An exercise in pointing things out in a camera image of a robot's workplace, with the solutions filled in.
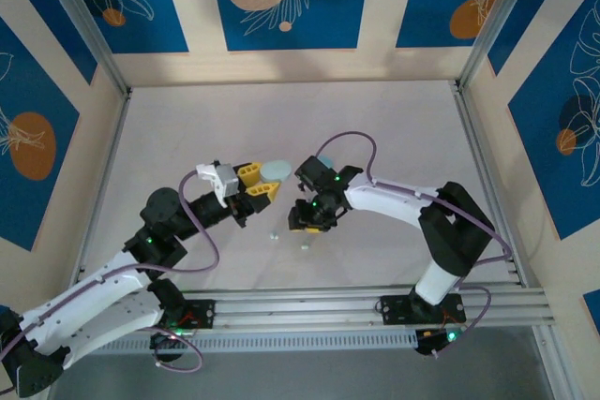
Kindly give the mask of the mint green earbud charging case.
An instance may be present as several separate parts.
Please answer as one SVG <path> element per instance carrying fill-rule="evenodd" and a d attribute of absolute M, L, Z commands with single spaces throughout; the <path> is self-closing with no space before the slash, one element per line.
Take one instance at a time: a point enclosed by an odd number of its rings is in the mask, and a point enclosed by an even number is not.
<path fill-rule="evenodd" d="M 292 174 L 293 168 L 287 160 L 272 160 L 265 162 L 259 169 L 260 179 L 263 183 L 283 183 Z"/>

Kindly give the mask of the black controller board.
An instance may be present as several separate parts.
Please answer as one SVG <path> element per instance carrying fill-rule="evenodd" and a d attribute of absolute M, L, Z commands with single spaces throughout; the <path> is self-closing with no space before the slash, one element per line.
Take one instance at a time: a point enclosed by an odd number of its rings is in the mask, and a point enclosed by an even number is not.
<path fill-rule="evenodd" d="M 151 333 L 150 349 L 155 365 L 166 367 L 183 356 L 183 350 L 189 348 L 189 342 L 177 333 L 169 333 L 156 327 L 148 327 Z"/>
<path fill-rule="evenodd" d="M 467 326 L 452 326 L 417 330 L 415 350 L 423 356 L 438 358 L 440 353 L 455 343 L 467 329 Z"/>

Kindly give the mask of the aluminium side rail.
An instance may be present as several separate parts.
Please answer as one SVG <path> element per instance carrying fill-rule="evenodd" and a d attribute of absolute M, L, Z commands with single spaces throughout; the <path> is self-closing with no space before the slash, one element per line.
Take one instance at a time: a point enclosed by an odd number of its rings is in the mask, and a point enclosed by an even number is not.
<path fill-rule="evenodd" d="M 503 186 L 499 166 L 495 161 L 492 149 L 485 133 L 483 123 L 476 111 L 472 97 L 465 94 L 457 81 L 450 83 L 458 115 L 471 147 L 475 166 L 484 189 L 491 219 L 496 230 L 513 250 L 512 261 L 515 265 L 520 284 L 526 288 L 539 287 L 539 282 L 527 261 L 517 223 L 510 214 L 509 204 L 505 198 L 506 189 Z"/>
<path fill-rule="evenodd" d="M 116 122 L 115 129 L 112 135 L 112 140 L 110 142 L 109 151 L 106 155 L 104 165 L 102 167 L 102 173 L 101 177 L 99 178 L 93 208 L 86 222 L 86 227 L 82 236 L 82 242 L 79 247 L 79 252 L 75 260 L 75 265 L 67 282 L 68 288 L 74 286 L 80 280 L 81 275 L 85 272 L 87 255 L 91 249 L 91 245 L 96 234 L 96 228 L 98 226 L 102 204 L 106 195 L 109 180 L 113 171 L 114 160 L 116 158 L 118 147 L 127 120 L 132 91 L 133 88 L 129 87 L 123 98 L 123 103 L 119 111 L 118 120 Z"/>

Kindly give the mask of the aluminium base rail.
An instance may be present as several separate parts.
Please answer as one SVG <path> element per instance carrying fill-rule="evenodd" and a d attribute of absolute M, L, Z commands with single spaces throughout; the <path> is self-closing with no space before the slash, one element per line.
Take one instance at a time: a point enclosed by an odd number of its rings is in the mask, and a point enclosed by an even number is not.
<path fill-rule="evenodd" d="M 467 285 L 456 291 L 466 314 L 463 324 L 384 325 L 379 300 L 408 295 L 409 287 L 326 289 L 188 290 L 188 300 L 216 301 L 214 331 L 240 333 L 313 332 L 381 329 L 436 329 L 552 325 L 555 318 L 541 288 L 517 285 Z"/>

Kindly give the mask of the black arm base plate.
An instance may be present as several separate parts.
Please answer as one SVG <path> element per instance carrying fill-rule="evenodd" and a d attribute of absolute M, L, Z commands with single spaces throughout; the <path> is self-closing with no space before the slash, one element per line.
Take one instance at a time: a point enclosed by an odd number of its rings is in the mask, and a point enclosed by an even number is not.
<path fill-rule="evenodd" d="M 216 301 L 212 299 L 184 300 L 165 310 L 158 327 L 172 331 L 212 329 Z"/>
<path fill-rule="evenodd" d="M 386 295 L 379 300 L 384 325 L 463 324 L 466 314 L 462 298 L 448 294 L 440 304 L 430 305 L 412 295 Z"/>

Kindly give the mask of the aluminium frame post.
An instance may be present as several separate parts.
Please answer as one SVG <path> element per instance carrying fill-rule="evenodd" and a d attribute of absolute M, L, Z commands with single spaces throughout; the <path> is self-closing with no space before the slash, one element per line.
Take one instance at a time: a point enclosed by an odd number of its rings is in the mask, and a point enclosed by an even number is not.
<path fill-rule="evenodd" d="M 479 36 L 474 41 L 469 57 L 456 79 L 457 91 L 460 94 L 463 94 L 470 86 L 516 2 L 517 0 L 496 0 L 494 2 Z"/>
<path fill-rule="evenodd" d="M 98 65 L 104 70 L 109 81 L 124 100 L 128 100 L 130 86 L 125 81 L 113 53 L 100 32 L 95 19 L 83 0 L 58 0 L 69 16 L 73 26 L 92 53 Z"/>

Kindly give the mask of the aluminium frame leg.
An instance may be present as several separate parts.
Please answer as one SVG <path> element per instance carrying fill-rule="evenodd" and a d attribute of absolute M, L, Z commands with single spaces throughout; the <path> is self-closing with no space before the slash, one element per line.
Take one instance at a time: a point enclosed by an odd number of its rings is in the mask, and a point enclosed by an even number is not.
<path fill-rule="evenodd" d="M 534 325 L 532 326 L 532 332 L 552 393 L 552 399 L 561 400 L 563 397 L 563 371 L 558 352 L 554 347 L 554 340 L 551 337 L 550 327 Z"/>

